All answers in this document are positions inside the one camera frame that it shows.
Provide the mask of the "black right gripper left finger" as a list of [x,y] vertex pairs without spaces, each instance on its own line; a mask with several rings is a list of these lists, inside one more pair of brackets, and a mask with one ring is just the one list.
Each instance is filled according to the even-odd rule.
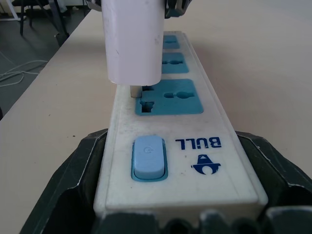
[[108,130],[90,133],[54,172],[22,234],[88,234]]

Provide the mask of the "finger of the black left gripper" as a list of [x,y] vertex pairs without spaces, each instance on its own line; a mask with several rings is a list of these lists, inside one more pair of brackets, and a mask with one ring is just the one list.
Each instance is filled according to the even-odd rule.
[[165,0],[165,19],[183,16],[192,0]]
[[102,11],[101,0],[86,0],[86,3],[90,9]]

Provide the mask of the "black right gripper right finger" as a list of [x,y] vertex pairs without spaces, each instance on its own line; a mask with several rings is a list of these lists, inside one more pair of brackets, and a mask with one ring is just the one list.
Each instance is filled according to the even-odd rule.
[[236,132],[267,196],[267,208],[312,204],[312,179],[265,138]]

